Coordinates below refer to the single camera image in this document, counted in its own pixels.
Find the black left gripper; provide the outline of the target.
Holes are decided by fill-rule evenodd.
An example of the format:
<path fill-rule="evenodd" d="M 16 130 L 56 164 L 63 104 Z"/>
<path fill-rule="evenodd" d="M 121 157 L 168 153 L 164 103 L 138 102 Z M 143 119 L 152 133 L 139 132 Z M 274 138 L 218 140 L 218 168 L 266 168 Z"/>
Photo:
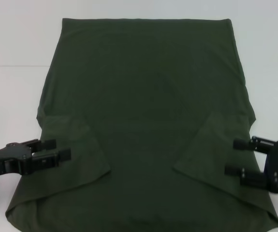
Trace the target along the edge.
<path fill-rule="evenodd" d="M 32 155 L 42 150 L 56 148 L 56 140 L 29 140 L 22 144 L 13 143 L 0 149 L 0 175 L 26 175 L 36 171 L 58 167 L 61 162 L 71 160 L 69 148 L 46 155 Z"/>

